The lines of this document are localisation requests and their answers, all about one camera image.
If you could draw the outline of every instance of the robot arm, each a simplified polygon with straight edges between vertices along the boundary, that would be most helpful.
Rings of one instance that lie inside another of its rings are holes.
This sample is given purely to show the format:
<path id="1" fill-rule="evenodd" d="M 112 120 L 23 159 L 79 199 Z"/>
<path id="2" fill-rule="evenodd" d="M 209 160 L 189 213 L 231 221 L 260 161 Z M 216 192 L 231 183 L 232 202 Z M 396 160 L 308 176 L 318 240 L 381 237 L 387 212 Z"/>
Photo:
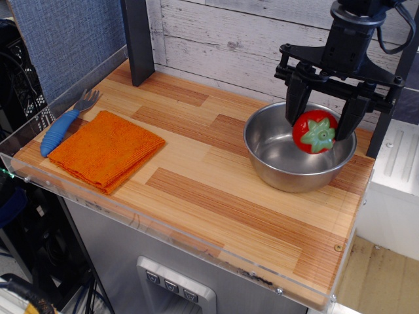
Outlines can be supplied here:
<path id="1" fill-rule="evenodd" d="M 291 125 L 304 112 L 312 90 L 346 100 L 336 130 L 337 141 L 348 138 L 366 112 L 376 109 L 390 113 L 397 91 L 404 87 L 405 82 L 401 77 L 375 65 L 368 58 L 367 49 L 376 28 L 380 45 L 386 53 L 397 53 L 409 45 L 416 28 L 410 14 L 401 4 L 404 1 L 335 1 L 331 7 L 334 21 L 326 46 L 281 46 L 282 58 L 275 77 L 283 79 L 288 86 L 286 118 Z M 387 50 L 382 43 L 380 27 L 386 19 L 386 11 L 392 8 L 401 12 L 412 31 L 405 44 Z M 289 57 L 300 60 L 296 67 L 288 65 Z M 352 86 L 331 77 L 340 80 L 350 77 L 360 83 Z M 388 93 L 376 93 L 377 84 L 389 87 Z"/>

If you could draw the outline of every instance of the blue fork handle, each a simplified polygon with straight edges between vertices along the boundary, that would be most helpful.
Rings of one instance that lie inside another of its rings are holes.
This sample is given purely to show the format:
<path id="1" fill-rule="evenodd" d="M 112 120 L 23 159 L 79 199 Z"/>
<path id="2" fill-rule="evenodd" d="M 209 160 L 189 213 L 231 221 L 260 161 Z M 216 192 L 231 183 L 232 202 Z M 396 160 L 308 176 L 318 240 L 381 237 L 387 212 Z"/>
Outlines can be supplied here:
<path id="1" fill-rule="evenodd" d="M 64 135 L 70 124 L 79 116 L 80 111 L 73 109 L 64 113 L 57 121 L 51 125 L 51 128 L 45 133 L 41 143 L 41 155 L 46 157 L 63 140 Z"/>

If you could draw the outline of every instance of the gray cabinet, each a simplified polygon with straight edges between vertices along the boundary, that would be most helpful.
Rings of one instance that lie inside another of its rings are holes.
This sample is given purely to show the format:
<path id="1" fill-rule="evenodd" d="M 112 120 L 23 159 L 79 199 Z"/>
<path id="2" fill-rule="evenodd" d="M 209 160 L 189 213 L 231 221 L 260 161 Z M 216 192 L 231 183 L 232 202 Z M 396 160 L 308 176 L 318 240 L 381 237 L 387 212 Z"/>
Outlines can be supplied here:
<path id="1" fill-rule="evenodd" d="M 277 295 L 237 273 L 72 201 L 67 200 L 66 204 L 116 314 L 185 313 L 183 310 L 186 308 L 191 309 L 186 313 L 202 313 L 202 308 L 196 306 L 200 305 L 199 296 L 198 303 L 191 304 L 183 297 L 183 290 L 173 294 L 150 280 L 141 284 L 144 279 L 137 270 L 140 256 L 161 265 L 166 271 L 180 274 L 213 291 L 216 295 L 217 314 L 307 312 L 307 307 Z M 153 268 L 151 273 L 159 275 L 162 272 L 161 269 Z M 181 286 L 184 281 L 175 283 Z M 167 306 L 156 306 L 159 303 Z M 176 303 L 185 306 L 175 307 Z"/>

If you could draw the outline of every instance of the control panel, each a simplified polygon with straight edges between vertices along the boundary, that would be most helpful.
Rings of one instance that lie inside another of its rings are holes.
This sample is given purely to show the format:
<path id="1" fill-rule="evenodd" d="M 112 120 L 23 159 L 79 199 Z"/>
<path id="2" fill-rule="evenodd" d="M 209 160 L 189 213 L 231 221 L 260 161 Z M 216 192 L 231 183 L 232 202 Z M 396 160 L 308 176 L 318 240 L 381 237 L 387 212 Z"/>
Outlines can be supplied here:
<path id="1" fill-rule="evenodd" d="M 137 272 L 151 314 L 216 314 L 216 295 L 209 287 L 144 256 Z"/>

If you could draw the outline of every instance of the screw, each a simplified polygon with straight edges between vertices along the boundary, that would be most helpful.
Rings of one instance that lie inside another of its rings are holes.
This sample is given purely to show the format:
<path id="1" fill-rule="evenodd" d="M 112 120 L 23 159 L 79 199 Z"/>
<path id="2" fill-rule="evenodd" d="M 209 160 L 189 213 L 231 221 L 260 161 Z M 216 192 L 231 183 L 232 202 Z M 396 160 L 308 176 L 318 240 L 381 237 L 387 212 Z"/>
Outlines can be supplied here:
<path id="1" fill-rule="evenodd" d="M 335 251 L 336 252 L 342 252 L 343 251 L 343 246 L 340 244 L 336 244 L 335 245 Z"/>
<path id="2" fill-rule="evenodd" d="M 396 84 L 400 84 L 402 80 L 403 80 L 402 77 L 399 77 L 399 76 L 394 77 L 394 83 L 396 83 Z"/>

